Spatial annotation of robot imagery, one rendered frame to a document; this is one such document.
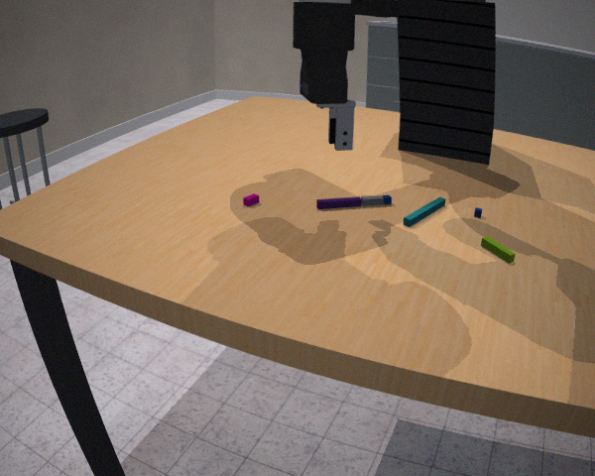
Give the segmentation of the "lime green rod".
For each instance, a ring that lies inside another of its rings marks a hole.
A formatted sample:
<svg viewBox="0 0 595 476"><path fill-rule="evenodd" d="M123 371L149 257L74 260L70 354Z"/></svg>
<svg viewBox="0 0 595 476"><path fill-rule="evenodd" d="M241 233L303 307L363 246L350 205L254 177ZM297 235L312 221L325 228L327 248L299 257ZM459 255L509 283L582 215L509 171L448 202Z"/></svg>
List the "lime green rod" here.
<svg viewBox="0 0 595 476"><path fill-rule="evenodd" d="M507 249L506 247L502 246L501 244L497 243L489 237L482 238L481 246L488 249L489 251L499 256L508 263L514 262L515 260L516 254L514 252L510 251L509 249Z"/></svg>

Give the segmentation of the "purple rod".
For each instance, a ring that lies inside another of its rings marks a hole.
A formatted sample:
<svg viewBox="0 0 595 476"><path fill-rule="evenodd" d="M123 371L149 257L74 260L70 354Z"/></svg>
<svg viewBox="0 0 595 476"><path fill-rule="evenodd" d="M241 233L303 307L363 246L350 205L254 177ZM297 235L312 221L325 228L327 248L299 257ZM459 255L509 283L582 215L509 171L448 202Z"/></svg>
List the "purple rod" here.
<svg viewBox="0 0 595 476"><path fill-rule="evenodd" d="M318 209L357 207L361 205L362 199L360 197L329 198L316 200L316 207Z"/></svg>

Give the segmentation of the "small magenta block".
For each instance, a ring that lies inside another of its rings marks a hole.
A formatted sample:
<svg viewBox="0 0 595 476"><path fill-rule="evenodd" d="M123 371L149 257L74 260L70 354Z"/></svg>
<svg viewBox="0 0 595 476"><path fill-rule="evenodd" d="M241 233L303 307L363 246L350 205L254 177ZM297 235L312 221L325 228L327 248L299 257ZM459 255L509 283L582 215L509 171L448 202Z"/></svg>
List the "small magenta block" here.
<svg viewBox="0 0 595 476"><path fill-rule="evenodd" d="M249 196L243 197L243 204L246 206L251 206L259 202L259 195L251 194Z"/></svg>

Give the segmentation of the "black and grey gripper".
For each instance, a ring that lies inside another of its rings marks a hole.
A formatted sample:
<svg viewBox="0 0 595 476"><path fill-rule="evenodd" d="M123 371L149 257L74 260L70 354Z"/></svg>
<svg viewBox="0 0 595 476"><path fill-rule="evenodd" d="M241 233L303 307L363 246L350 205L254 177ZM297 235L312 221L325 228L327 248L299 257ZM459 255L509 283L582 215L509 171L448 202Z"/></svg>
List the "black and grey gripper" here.
<svg viewBox="0 0 595 476"><path fill-rule="evenodd" d="M299 93L318 108L329 108L328 143L336 151L353 150L356 102L347 100L346 61L354 50L355 15L399 18L399 7L397 0L294 2L293 47L304 50Z"/></svg>

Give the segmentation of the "turquoise rod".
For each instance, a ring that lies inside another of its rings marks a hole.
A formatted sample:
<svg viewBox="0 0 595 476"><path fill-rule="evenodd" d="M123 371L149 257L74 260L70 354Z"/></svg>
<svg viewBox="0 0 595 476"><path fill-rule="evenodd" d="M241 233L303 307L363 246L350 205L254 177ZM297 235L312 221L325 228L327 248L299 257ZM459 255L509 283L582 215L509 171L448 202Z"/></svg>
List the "turquoise rod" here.
<svg viewBox="0 0 595 476"><path fill-rule="evenodd" d="M415 212L409 214L408 216L404 217L403 225L411 227L444 205L445 205L445 198L439 197L439 198L435 199L434 201L430 202L429 204L423 206L422 208L420 208L420 209L416 210Z"/></svg>

